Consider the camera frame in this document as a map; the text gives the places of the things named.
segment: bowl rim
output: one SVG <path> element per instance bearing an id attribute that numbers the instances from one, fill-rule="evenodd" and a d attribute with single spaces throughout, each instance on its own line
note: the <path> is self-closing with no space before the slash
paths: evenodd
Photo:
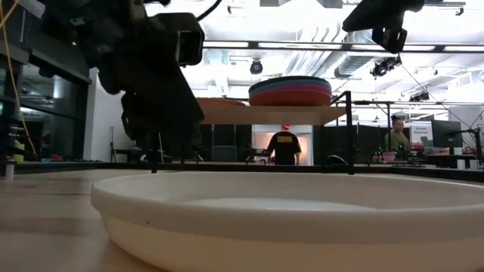
<path id="1" fill-rule="evenodd" d="M 190 172 L 163 172 L 158 175 L 183 173 Z M 281 211 L 194 206 L 183 202 L 142 199 L 111 193 L 99 186 L 110 181 L 143 176 L 153 174 L 108 178 L 93 183 L 92 205 L 103 218 L 117 218 L 177 233 L 237 240 L 278 243 L 423 243 L 484 236 L 484 203 L 419 209 Z M 426 181 L 484 189 L 475 184 L 423 178 L 378 175 L 353 177 Z"/>

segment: yellow cable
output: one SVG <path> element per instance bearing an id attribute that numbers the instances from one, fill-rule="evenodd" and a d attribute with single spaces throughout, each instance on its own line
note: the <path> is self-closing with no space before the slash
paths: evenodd
<path id="1" fill-rule="evenodd" d="M 20 117 L 20 120 L 22 121 L 23 129 L 25 129 L 25 134 L 27 136 L 27 139 L 29 140 L 30 147 L 32 147 L 32 151 L 33 151 L 34 155 L 36 156 L 36 159 L 38 159 L 36 148 L 34 147 L 32 139 L 30 138 L 29 129 L 27 128 L 27 125 L 25 123 L 25 119 L 23 117 L 22 110 L 20 110 L 20 108 L 21 108 L 21 106 L 20 106 L 20 95 L 18 94 L 17 83 L 15 82 L 14 71 L 12 69 L 12 61 L 10 59 L 10 48 L 8 47 L 7 28 L 3 27 L 5 25 L 5 23 L 7 22 L 8 18 L 14 12 L 17 5 L 18 5 L 18 0 L 15 0 L 15 3 L 12 5 L 12 7 L 10 8 L 10 10 L 8 11 L 8 13 L 5 15 L 5 18 L 4 18 L 4 16 L 3 16 L 3 3 L 0 0 L 0 19 L 2 20 L 0 22 L 0 28 L 3 28 L 3 39 L 4 39 L 4 42 L 5 42 L 5 50 L 7 51 L 8 69 L 10 70 L 10 77 L 11 77 L 12 85 L 14 86 L 15 100 L 17 102 L 17 107 L 18 107 L 18 115 Z"/>

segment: red plate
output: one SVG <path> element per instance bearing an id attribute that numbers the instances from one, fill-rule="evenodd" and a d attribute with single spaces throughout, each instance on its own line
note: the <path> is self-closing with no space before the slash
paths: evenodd
<path id="1" fill-rule="evenodd" d="M 331 96 L 313 90 L 270 90 L 249 98 L 251 106 L 329 106 Z"/>
<path id="2" fill-rule="evenodd" d="M 324 92 L 328 95 L 331 95 L 332 92 L 329 88 L 327 88 L 326 86 L 317 86 L 317 85 L 293 85 L 293 86 L 285 86 L 285 87 L 280 87 L 280 88 L 273 88 L 273 89 L 268 89 L 268 90 L 254 90 L 252 92 L 249 93 L 249 97 L 252 97 L 252 96 L 255 96 L 255 95 L 258 95 L 258 94 L 261 94 L 263 92 L 267 92 L 267 91 L 284 91 L 284 90 L 297 90 L 297 91 L 300 91 L 300 90 L 308 90 L 308 91 L 320 91 L 320 92 Z"/>

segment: man in black shirt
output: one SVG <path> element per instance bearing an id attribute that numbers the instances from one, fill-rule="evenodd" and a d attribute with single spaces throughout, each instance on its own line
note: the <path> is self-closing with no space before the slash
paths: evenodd
<path id="1" fill-rule="evenodd" d="M 282 131 L 272 136 L 267 147 L 269 154 L 275 151 L 275 165 L 299 165 L 301 147 L 296 135 L 290 133 L 289 129 L 289 125 L 282 125 Z"/>

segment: black t-shirt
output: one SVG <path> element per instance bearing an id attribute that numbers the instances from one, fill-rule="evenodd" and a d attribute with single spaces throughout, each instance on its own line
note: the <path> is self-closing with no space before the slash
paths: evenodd
<path id="1" fill-rule="evenodd" d="M 281 131 L 272 136 L 267 150 L 270 153 L 275 150 L 276 165 L 295 165 L 294 155 L 301 152 L 301 147 L 296 135 Z"/>

